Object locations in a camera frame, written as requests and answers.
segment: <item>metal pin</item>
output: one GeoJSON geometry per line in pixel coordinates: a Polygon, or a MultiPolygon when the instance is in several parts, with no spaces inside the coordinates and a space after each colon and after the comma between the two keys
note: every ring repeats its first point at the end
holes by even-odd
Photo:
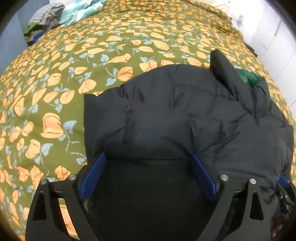
{"type": "Polygon", "coordinates": [[[256,182],[256,180],[254,178],[251,178],[250,179],[250,183],[252,183],[253,185],[255,185],[257,182],[256,182]]]}
{"type": "Polygon", "coordinates": [[[40,184],[41,184],[41,185],[44,185],[45,183],[47,183],[47,178],[43,178],[43,179],[40,181],[40,184]]]}
{"type": "Polygon", "coordinates": [[[71,174],[68,178],[69,180],[73,181],[76,179],[76,174],[71,174]]]}
{"type": "Polygon", "coordinates": [[[220,176],[220,178],[223,180],[223,181],[227,181],[228,180],[228,176],[223,174],[220,176]]]}

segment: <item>striped cloth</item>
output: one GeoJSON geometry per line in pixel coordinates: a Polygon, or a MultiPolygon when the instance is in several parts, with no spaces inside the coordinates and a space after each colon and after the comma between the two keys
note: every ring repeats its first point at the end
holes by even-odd
{"type": "Polygon", "coordinates": [[[39,25],[45,25],[47,22],[48,17],[52,17],[58,12],[59,10],[63,9],[65,5],[63,3],[50,3],[41,8],[39,8],[34,15],[31,17],[30,21],[28,22],[28,26],[31,26],[33,23],[37,23],[39,25]]]}
{"type": "Polygon", "coordinates": [[[106,0],[76,0],[63,10],[59,21],[62,27],[72,25],[102,10],[106,0]]]}

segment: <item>black jacket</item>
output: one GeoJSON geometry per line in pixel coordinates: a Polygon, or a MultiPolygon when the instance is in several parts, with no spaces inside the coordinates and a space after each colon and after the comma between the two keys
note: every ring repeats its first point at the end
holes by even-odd
{"type": "Polygon", "coordinates": [[[88,162],[107,156],[88,206],[104,240],[196,240],[214,205],[188,167],[191,153],[242,183],[256,179],[274,215],[293,130],[265,79],[249,88],[220,51],[210,69],[164,66],[85,95],[84,112],[88,162]]]}

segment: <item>teal and white checkered cloth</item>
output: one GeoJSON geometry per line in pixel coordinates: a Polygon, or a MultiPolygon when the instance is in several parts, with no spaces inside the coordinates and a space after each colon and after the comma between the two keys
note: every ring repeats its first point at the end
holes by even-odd
{"type": "Polygon", "coordinates": [[[106,0],[76,0],[63,10],[59,23],[62,27],[72,25],[102,10],[106,0]]]}

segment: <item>bedsheet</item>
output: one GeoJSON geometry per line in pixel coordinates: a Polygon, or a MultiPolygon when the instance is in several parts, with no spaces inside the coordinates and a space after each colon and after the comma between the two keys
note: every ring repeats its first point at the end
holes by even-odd
{"type": "MultiPolygon", "coordinates": [[[[268,82],[295,129],[279,89],[222,11],[181,0],[113,0],[84,21],[56,28],[25,50],[0,78],[0,207],[24,240],[42,178],[64,180],[86,164],[83,94],[104,90],[168,64],[209,67],[220,49],[236,68],[268,82]]],[[[292,177],[296,183],[293,159],[292,177]]],[[[60,205],[70,235],[76,235],[60,205]]]]}

